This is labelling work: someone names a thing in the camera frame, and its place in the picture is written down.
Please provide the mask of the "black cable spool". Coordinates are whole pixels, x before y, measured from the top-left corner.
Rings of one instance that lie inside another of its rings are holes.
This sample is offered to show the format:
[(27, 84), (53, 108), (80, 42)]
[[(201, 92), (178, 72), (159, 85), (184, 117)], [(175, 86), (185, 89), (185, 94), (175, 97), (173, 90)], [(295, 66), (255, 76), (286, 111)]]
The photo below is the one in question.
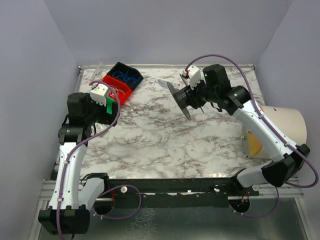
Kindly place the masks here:
[[(179, 109), (182, 111), (182, 113), (184, 114), (184, 116), (188, 119), (188, 120), (192, 120), (191, 115), (187, 109), (187, 107), (190, 106), (190, 98), (189, 98), (189, 84), (187, 84), (186, 78), (184, 78), (182, 76), (182, 74), (179, 74), (180, 78), (182, 79), (182, 81), (185, 84), (185, 87), (181, 88), (180, 90), (176, 90), (174, 89), (174, 87), (168, 82), (167, 86), (169, 88), (169, 91), (171, 93), (171, 95), (173, 96), (175, 102), (177, 103)], [(205, 82), (203, 80), (200, 81), (200, 84), (205, 84)]]

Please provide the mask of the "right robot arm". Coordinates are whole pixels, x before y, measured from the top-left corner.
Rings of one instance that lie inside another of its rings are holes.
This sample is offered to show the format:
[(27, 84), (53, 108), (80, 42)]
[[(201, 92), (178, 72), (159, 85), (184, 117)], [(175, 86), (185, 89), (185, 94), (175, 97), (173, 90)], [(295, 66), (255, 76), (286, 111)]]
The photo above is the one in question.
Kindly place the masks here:
[(188, 106), (197, 109), (206, 103), (217, 104), (218, 111), (226, 111), (240, 121), (268, 152), (269, 163), (236, 174), (242, 187), (254, 184), (281, 187), (302, 168), (310, 148), (285, 136), (245, 87), (232, 86), (224, 66), (213, 64), (200, 69), (190, 65), (182, 71), (181, 78), (189, 80), (189, 85), (181, 90), (183, 101), (180, 105), (184, 110)]

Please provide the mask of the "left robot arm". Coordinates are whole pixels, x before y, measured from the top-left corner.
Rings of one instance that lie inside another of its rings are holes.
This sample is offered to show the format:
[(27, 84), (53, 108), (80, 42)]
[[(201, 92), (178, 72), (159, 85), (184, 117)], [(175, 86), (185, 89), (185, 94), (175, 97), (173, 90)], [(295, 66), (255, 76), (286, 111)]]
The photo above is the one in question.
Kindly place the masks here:
[(90, 225), (90, 210), (107, 187), (108, 176), (92, 173), (89, 182), (80, 188), (80, 173), (88, 143), (95, 136), (92, 127), (117, 124), (121, 101), (109, 93), (72, 93), (67, 97), (67, 119), (58, 132), (59, 167), (53, 194), (38, 221), (51, 235), (85, 234)]

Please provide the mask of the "green storage bin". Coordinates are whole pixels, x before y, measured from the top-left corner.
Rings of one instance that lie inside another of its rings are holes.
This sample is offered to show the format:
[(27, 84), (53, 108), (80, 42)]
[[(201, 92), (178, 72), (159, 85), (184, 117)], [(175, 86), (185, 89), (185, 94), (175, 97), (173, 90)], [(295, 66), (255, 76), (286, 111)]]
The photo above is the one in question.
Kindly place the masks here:
[(106, 98), (106, 112), (111, 115), (113, 113), (113, 103), (114, 99), (111, 97)]

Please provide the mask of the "flat printed packet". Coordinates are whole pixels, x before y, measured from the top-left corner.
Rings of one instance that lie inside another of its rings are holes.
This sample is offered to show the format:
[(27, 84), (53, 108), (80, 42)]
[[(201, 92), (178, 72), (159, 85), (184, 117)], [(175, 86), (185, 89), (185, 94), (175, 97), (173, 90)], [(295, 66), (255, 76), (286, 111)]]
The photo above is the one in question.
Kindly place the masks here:
[(170, 82), (159, 78), (152, 79), (149, 84), (157, 90), (169, 92), (168, 83), (170, 83), (176, 90), (179, 90), (182, 87), (180, 83)]

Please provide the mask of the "clear plastic piece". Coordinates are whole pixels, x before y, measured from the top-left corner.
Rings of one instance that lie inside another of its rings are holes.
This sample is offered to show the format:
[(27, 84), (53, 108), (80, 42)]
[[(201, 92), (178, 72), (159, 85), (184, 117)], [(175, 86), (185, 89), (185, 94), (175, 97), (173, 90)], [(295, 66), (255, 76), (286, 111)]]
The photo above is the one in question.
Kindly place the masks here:
[(97, 67), (95, 68), (95, 70), (91, 75), (91, 78), (90, 78), (91, 81), (95, 81), (95, 80), (99, 81), (102, 79), (102, 71), (104, 70), (104, 66), (105, 65), (102, 63), (99, 63), (97, 65)]

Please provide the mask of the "red storage bin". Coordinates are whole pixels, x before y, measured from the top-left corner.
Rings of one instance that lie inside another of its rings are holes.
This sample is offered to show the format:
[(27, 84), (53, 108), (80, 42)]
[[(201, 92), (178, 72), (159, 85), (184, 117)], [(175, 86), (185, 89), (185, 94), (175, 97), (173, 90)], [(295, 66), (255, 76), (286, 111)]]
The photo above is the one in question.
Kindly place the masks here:
[(129, 99), (129, 97), (133, 93), (133, 91), (130, 89), (130, 87), (126, 83), (112, 76), (105, 75), (102, 78), (102, 81), (108, 84), (110, 87), (112, 87), (115, 90), (116, 94), (119, 97), (121, 106), (125, 104), (125, 102)]

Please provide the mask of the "black storage bin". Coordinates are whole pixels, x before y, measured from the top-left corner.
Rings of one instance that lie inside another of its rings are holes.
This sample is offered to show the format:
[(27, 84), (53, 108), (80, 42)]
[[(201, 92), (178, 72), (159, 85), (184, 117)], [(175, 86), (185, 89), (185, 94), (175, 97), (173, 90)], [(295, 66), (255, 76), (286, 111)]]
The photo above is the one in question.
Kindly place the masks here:
[(121, 62), (117, 62), (107, 72), (107, 75), (126, 83), (132, 91), (134, 91), (144, 79), (137, 69)]

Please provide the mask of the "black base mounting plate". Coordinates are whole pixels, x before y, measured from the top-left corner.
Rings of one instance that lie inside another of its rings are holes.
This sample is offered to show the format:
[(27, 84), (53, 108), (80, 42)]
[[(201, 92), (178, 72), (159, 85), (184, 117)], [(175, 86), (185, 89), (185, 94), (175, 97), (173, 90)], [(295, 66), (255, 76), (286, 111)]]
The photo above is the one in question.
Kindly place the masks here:
[(117, 208), (227, 208), (229, 199), (242, 196), (256, 197), (258, 191), (243, 188), (235, 177), (214, 178), (142, 178), (111, 179), (106, 173), (89, 173), (81, 180), (85, 185), (90, 179), (102, 179), (102, 196), (96, 201), (99, 207), (108, 206), (111, 197)]

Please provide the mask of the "white cylindrical container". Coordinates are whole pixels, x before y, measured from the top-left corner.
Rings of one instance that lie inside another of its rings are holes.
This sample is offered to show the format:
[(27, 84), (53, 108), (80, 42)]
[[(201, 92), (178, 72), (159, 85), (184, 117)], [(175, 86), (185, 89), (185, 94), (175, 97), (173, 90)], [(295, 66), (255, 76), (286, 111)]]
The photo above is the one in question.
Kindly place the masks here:
[[(276, 127), (288, 138), (302, 145), (307, 141), (307, 128), (302, 114), (292, 108), (259, 106)], [(242, 147), (246, 158), (270, 159), (267, 150), (251, 131), (242, 126)]]

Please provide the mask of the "aluminium table edge rail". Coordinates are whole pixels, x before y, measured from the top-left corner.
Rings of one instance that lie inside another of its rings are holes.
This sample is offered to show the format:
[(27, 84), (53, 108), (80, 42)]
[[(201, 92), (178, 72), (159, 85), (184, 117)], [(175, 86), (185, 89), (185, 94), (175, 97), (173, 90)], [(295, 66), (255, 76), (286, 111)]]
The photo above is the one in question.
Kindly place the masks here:
[[(226, 68), (233, 68), (235, 67), (233, 64), (222, 64)], [(99, 67), (99, 69), (111, 69), (115, 64), (102, 64), (99, 63), (98, 65), (82, 65), (78, 66), (80, 70), (86, 70), (86, 69), (96, 69)], [(197, 64), (198, 67), (204, 68), (206, 66), (209, 66), (210, 64)], [(128, 64), (129, 67), (135, 68), (135, 69), (177, 69), (177, 68), (185, 68), (183, 64)], [(253, 64), (240, 64), (238, 65), (241, 68), (254, 68)]]

